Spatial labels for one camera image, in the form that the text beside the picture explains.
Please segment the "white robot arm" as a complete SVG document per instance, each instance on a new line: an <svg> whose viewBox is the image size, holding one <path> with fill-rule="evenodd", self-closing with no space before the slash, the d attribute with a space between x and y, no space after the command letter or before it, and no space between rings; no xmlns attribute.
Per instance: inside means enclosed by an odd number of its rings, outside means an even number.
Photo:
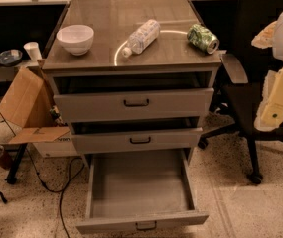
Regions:
<svg viewBox="0 0 283 238"><path fill-rule="evenodd" d="M278 19L256 35L251 44L257 48L271 48L273 56L283 62L283 12ZM283 66L269 70L263 84L262 101L254 126L259 131L272 131L283 123Z"/></svg>

